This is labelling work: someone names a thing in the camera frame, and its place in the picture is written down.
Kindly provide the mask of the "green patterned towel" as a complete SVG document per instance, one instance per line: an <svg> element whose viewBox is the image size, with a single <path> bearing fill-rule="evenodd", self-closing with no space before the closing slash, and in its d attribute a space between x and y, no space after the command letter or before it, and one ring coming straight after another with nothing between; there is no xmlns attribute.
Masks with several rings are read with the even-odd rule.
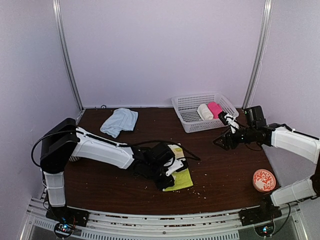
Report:
<svg viewBox="0 0 320 240"><path fill-rule="evenodd" d="M169 144L168 146L174 153L175 159L186 158L181 147L173 144ZM182 189L187 189L193 186L193 181L188 167L180 172L173 172L171 175L174 177L174 186L164 189L163 192L179 192Z"/></svg>

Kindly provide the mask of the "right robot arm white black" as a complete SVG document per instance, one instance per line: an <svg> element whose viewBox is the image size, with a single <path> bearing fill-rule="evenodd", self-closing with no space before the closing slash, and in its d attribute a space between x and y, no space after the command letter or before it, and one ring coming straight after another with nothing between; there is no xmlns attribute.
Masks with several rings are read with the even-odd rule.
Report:
<svg viewBox="0 0 320 240"><path fill-rule="evenodd" d="M213 140L213 143L224 150L233 150L239 144L256 143L283 149L301 156L316 165L315 172L306 179L281 187L271 193L266 202L256 210L259 220L268 220L276 207L320 196L320 139L296 131L285 123L267 124L260 105L243 110L247 126L237 122L236 118L222 111L219 120L229 129Z"/></svg>

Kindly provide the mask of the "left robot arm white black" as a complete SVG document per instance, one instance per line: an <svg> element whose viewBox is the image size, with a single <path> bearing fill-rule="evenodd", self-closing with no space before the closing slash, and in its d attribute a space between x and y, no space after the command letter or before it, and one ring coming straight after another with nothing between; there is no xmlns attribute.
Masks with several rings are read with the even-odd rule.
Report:
<svg viewBox="0 0 320 240"><path fill-rule="evenodd" d="M172 187L175 178L170 167L174 153L164 142L154 147L115 142L76 125L73 118L66 118L37 142L41 145L40 161L48 202L52 213L61 222L72 218L72 211L66 207L64 171L71 158L86 158L119 169L130 170L154 181L159 190Z"/></svg>

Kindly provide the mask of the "rolled pink towel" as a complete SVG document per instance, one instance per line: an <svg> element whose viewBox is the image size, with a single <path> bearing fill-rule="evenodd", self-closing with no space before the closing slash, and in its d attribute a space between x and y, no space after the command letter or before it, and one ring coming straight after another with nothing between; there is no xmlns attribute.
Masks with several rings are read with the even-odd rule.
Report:
<svg viewBox="0 0 320 240"><path fill-rule="evenodd" d="M223 116L226 115L226 113L223 111L222 107L216 103L216 102L210 102L207 104L208 109L213 114L214 119L218 119L219 115L222 113Z"/></svg>

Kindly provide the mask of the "white plastic basket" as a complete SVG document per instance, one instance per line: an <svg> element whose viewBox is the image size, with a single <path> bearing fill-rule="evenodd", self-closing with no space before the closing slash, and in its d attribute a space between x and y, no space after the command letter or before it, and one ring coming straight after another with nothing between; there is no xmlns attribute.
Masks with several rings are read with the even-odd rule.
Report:
<svg viewBox="0 0 320 240"><path fill-rule="evenodd" d="M173 108L186 133L222 128L220 112L237 118L236 108L220 93L201 93L176 96L171 99Z"/></svg>

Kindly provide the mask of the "rolled white towel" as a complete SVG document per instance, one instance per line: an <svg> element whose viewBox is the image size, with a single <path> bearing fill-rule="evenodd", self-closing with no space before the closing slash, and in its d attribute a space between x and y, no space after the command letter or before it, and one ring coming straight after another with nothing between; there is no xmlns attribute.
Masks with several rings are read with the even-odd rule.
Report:
<svg viewBox="0 0 320 240"><path fill-rule="evenodd" d="M204 103L198 106L197 113L203 121L209 121L214 119L213 114L208 109L208 106Z"/></svg>

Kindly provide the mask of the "red patterned bowl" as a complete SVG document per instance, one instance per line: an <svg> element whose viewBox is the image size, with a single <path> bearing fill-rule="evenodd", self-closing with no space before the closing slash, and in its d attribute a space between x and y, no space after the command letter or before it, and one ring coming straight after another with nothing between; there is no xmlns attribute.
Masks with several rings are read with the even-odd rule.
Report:
<svg viewBox="0 0 320 240"><path fill-rule="evenodd" d="M258 169L253 174L252 184L257 191L268 193L275 189L277 181L270 171Z"/></svg>

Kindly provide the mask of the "light blue towel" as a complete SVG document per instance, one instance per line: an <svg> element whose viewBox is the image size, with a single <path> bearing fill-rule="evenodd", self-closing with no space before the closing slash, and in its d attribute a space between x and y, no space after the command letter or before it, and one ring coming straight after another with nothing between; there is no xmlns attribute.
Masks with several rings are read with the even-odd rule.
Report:
<svg viewBox="0 0 320 240"><path fill-rule="evenodd" d="M122 131L131 132L134 130L139 114L128 108L118 108L113 114L101 125L100 131L114 139Z"/></svg>

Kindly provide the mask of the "striped ceramic mug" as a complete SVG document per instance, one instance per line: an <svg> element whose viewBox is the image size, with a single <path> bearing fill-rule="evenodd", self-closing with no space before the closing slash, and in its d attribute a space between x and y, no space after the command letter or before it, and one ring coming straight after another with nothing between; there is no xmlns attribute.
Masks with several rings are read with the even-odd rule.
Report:
<svg viewBox="0 0 320 240"><path fill-rule="evenodd" d="M77 162L79 161L81 158L80 157L77 157L77 156L70 156L69 157L69 161L74 163L74 162Z"/></svg>

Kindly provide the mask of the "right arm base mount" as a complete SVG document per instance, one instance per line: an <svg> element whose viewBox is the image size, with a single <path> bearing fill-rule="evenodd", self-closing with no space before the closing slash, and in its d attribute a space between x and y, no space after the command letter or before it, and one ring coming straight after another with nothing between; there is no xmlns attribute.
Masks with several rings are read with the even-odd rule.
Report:
<svg viewBox="0 0 320 240"><path fill-rule="evenodd" d="M269 195L262 199L259 206L243 208L238 214L242 226L267 222L282 216L280 207L273 204Z"/></svg>

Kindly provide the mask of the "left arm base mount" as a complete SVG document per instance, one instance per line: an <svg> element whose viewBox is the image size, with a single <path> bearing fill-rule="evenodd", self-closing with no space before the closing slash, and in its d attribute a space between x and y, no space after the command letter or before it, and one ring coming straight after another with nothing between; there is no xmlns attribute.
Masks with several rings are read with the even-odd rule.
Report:
<svg viewBox="0 0 320 240"><path fill-rule="evenodd" d="M45 216L48 219L55 220L60 223L86 227L89 219L89 212L67 206L53 207L49 205Z"/></svg>

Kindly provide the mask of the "right aluminium frame post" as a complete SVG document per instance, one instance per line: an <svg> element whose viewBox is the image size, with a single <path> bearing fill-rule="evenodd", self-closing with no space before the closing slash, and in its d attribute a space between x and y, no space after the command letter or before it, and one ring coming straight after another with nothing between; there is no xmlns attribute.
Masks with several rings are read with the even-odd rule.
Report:
<svg viewBox="0 0 320 240"><path fill-rule="evenodd" d="M253 66L252 66L252 70L249 78L249 83L248 83L244 101L242 104L242 109L248 108L252 104L252 101L255 95L255 91L258 85L258 80L259 80L260 71L262 67L262 59L266 49L269 32L270 32L272 9L273 9L273 0L265 0L256 53L255 53Z"/></svg>

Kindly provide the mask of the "aluminium frame post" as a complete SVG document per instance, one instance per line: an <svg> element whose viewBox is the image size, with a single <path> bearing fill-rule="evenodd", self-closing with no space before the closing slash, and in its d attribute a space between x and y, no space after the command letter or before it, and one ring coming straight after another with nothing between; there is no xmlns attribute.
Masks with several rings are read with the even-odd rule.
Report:
<svg viewBox="0 0 320 240"><path fill-rule="evenodd" d="M59 0L53 0L52 6L53 6L53 13L55 17L57 32L59 36L60 46L62 50L63 61L64 61L68 81L70 83L71 92L75 99L78 110L82 112L84 110L84 107L80 98L80 93L76 84L76 80L75 80L75 76L74 76L74 72L71 64L71 59L68 51L64 24L63 24L63 17L61 12L61 3Z"/></svg>
<svg viewBox="0 0 320 240"><path fill-rule="evenodd" d="M249 78L249 83L248 83L244 101L242 104L242 109L248 108L252 104L252 101L255 95L255 91L258 85L258 80L259 80L260 71L262 67L262 59L266 49L269 32L270 32L272 9L273 9L273 0L265 0L256 53L255 53L253 66L252 66L252 70Z"/></svg>

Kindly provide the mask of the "left aluminium frame post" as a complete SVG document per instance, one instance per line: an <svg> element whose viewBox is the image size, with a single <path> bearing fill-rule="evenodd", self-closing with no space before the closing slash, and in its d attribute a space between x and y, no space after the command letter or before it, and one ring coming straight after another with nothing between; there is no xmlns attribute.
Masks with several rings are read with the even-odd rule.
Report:
<svg viewBox="0 0 320 240"><path fill-rule="evenodd" d="M57 32L59 36L60 46L62 50L63 61L64 61L68 81L70 83L71 92L75 99L78 110L82 112L84 110L84 107L80 98L80 93L76 84L76 80L75 80L75 76L74 76L74 72L71 64L71 59L68 51L64 24L63 24L63 17L61 12L61 3L59 0L53 0L52 6L53 6L53 13L55 17Z"/></svg>

